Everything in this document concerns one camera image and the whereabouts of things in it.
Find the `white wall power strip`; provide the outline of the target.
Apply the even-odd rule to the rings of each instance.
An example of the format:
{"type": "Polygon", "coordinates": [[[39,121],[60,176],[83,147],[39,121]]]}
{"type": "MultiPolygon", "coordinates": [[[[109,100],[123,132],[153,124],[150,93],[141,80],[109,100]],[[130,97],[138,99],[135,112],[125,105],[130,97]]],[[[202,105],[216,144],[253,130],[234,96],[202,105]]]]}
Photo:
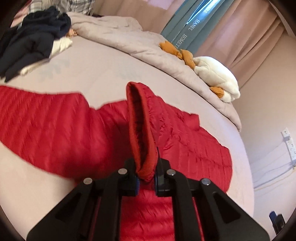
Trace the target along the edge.
{"type": "Polygon", "coordinates": [[[283,141],[285,142],[287,146],[287,150],[290,155],[291,163],[292,163],[292,168],[295,168],[295,161],[296,161],[296,148],[295,148],[295,143],[290,135],[290,132],[288,128],[285,128],[282,132],[282,137],[283,141]]]}

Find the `white garment under navy pile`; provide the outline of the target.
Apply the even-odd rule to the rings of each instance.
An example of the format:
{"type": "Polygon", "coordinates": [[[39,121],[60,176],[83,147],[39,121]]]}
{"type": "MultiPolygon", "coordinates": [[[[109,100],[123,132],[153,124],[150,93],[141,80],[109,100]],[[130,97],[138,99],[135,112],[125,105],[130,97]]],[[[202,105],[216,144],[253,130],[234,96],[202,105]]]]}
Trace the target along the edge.
{"type": "Polygon", "coordinates": [[[22,70],[20,70],[18,72],[19,75],[25,76],[26,74],[32,72],[37,67],[49,62],[50,59],[52,59],[53,57],[57,56],[58,54],[64,52],[68,48],[70,48],[72,46],[72,44],[73,44],[73,41],[68,37],[62,37],[59,40],[55,40],[53,42],[53,47],[52,47],[52,51],[51,51],[49,58],[38,61],[38,62],[33,63],[31,65],[25,66],[22,70]]]}

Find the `pink beige curtain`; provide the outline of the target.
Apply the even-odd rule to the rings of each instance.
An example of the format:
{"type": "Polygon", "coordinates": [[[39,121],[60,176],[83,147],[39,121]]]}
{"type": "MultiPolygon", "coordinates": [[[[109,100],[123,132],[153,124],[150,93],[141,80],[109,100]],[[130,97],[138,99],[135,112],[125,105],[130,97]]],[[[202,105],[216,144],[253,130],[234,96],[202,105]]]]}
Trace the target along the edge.
{"type": "MultiPolygon", "coordinates": [[[[160,33],[183,1],[95,1],[102,16],[131,16],[145,31],[160,33]]],[[[200,44],[189,49],[195,57],[210,56],[228,67],[242,86],[259,68],[284,32],[269,1],[234,1],[200,44]]]]}

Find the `grey beige duvet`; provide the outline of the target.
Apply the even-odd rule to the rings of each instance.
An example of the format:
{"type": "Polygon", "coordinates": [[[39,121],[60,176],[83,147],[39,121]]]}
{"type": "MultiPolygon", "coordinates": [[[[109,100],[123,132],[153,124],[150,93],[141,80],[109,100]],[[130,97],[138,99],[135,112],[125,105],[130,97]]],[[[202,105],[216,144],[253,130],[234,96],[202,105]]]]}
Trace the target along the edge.
{"type": "Polygon", "coordinates": [[[131,17],[95,18],[73,12],[68,15],[79,36],[125,52],[165,72],[203,97],[241,130],[241,120],[232,103],[221,101],[183,60],[163,51],[159,47],[159,43],[165,41],[162,35],[143,31],[139,22],[131,17]]]}

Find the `teal curtain with lettering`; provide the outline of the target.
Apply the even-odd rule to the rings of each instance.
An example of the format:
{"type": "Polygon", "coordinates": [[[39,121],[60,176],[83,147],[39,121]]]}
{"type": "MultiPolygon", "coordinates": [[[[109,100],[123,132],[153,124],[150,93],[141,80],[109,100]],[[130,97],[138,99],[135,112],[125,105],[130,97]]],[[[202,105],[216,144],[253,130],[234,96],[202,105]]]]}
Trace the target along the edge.
{"type": "Polygon", "coordinates": [[[233,0],[185,1],[171,17],[161,35],[177,49],[196,53],[233,0]]]}

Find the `red quilted down jacket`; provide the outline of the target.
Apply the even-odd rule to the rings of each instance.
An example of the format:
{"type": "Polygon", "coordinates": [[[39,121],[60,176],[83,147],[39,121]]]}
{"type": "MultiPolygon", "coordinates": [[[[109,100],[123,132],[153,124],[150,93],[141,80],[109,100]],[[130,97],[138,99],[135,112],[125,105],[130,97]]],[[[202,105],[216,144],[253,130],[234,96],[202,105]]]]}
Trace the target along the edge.
{"type": "Polygon", "coordinates": [[[137,197],[122,200],[120,240],[173,240],[172,201],[158,198],[158,158],[186,177],[211,179],[227,191],[229,150],[200,126],[199,117],[130,82],[127,99],[99,109],[82,94],[37,94],[1,87],[1,142],[32,165],[63,177],[105,178],[134,159],[137,197]]]}

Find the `white goose plush toy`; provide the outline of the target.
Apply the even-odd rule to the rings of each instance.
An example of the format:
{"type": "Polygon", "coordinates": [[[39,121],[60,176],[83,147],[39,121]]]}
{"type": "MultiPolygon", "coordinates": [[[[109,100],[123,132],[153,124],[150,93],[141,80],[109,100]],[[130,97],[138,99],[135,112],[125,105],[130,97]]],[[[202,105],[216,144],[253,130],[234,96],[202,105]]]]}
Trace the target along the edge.
{"type": "Polygon", "coordinates": [[[159,47],[189,66],[217,97],[226,103],[240,98],[237,79],[233,73],[218,60],[209,56],[194,57],[188,50],[178,50],[172,43],[164,41],[159,47]]]}

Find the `plaid pillow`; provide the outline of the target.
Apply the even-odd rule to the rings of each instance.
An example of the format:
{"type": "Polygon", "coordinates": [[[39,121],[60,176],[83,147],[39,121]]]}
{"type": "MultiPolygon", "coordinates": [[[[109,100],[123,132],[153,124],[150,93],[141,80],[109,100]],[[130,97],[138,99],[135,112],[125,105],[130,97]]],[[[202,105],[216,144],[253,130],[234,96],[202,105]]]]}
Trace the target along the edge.
{"type": "Polygon", "coordinates": [[[31,1],[29,5],[29,14],[36,11],[43,11],[54,6],[62,13],[77,12],[88,15],[94,5],[94,0],[39,0],[31,1]]]}

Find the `dark navy clothes pile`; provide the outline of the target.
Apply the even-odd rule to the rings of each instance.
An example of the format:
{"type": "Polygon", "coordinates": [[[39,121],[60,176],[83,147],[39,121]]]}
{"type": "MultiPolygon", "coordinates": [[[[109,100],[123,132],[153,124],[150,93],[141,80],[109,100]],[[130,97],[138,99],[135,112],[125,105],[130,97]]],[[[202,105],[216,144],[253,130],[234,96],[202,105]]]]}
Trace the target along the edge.
{"type": "Polygon", "coordinates": [[[48,59],[55,40],[66,36],[71,20],[54,6],[27,15],[1,38],[1,78],[9,82],[26,66],[48,59]]]}

